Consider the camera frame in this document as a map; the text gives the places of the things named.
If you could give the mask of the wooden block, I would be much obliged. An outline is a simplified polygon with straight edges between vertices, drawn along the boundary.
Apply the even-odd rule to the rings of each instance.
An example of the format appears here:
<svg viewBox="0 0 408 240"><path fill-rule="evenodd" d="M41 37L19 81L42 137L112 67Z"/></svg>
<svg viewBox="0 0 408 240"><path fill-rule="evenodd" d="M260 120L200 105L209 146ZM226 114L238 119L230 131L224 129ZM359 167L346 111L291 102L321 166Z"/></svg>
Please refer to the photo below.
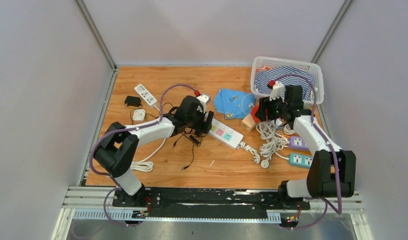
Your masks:
<svg viewBox="0 0 408 240"><path fill-rule="evenodd" d="M257 123L254 121L253 117L251 114L248 114L242 121L240 126L246 130L247 132L251 132L255 126L257 125Z"/></svg>

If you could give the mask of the white back power strip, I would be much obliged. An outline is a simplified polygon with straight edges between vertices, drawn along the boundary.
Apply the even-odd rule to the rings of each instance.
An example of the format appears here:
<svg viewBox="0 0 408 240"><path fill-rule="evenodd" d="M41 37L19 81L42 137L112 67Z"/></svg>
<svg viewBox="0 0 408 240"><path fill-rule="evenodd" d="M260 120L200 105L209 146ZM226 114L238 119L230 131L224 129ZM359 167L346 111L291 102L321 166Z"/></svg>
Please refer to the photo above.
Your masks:
<svg viewBox="0 0 408 240"><path fill-rule="evenodd" d="M260 163L261 161L260 155L258 154L256 149L248 145L243 140L244 135L230 128L224 123L213 118L211 129L208 134L233 150L242 149L252 154L253 155L252 160L254 161L254 163L256 164Z"/></svg>

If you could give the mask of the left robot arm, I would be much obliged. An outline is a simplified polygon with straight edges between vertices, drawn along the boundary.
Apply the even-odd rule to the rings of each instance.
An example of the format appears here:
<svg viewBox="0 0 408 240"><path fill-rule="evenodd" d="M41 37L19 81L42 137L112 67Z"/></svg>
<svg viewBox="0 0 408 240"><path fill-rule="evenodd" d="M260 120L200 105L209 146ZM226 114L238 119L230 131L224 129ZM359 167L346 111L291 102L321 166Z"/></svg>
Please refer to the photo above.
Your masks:
<svg viewBox="0 0 408 240"><path fill-rule="evenodd" d="M209 133L214 113L207 111L210 96L186 96L178 107L159 119L124 126L114 122L94 146L91 157L96 160L126 194L134 207L145 200L145 187L133 173L131 164L138 147L159 139L167 139L191 130L195 135Z"/></svg>

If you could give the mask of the white square plug adapter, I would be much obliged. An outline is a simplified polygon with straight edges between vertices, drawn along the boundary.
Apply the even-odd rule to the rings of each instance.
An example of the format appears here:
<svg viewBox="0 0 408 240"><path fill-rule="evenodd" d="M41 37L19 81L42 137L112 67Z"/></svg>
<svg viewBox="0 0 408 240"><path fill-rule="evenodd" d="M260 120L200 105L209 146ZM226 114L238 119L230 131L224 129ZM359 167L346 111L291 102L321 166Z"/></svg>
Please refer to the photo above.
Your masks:
<svg viewBox="0 0 408 240"><path fill-rule="evenodd" d="M132 115L133 122L143 122L145 120L146 111L144 109L135 109Z"/></svg>

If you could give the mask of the black power adapter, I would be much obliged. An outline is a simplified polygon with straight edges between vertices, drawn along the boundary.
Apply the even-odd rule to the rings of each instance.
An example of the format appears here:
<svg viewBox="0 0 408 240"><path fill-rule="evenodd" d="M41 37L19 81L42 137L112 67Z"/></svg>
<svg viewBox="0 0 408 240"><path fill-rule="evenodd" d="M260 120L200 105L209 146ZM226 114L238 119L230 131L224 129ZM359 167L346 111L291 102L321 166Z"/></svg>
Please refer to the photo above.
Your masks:
<svg viewBox="0 0 408 240"><path fill-rule="evenodd" d="M142 105L141 98L137 96L126 96L124 104L128 107L140 107Z"/></svg>

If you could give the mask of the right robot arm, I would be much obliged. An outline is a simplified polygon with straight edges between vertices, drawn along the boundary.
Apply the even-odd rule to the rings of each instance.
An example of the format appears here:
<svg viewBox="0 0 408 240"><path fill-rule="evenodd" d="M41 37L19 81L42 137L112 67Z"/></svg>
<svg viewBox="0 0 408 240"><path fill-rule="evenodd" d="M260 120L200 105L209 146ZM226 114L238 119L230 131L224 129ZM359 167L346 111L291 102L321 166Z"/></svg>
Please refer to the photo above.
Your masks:
<svg viewBox="0 0 408 240"><path fill-rule="evenodd" d="M271 82L270 96L262 97L253 111L261 122L284 120L304 140L313 160L306 178L285 180L279 188L278 204L289 209L298 198L349 198L354 193L356 156L343 150L320 127L314 112L304 108L302 87Z"/></svg>

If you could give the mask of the red cube socket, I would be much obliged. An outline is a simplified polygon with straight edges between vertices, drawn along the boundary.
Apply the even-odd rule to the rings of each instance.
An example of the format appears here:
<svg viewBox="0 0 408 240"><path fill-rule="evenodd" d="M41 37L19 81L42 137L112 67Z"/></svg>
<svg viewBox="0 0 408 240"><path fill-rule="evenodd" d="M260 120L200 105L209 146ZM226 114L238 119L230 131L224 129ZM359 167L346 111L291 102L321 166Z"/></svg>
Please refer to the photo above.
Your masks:
<svg viewBox="0 0 408 240"><path fill-rule="evenodd" d="M252 116L252 119L256 124L261 122L261 120L256 116L258 109L259 109L259 105L256 105L250 112L250 115Z"/></svg>

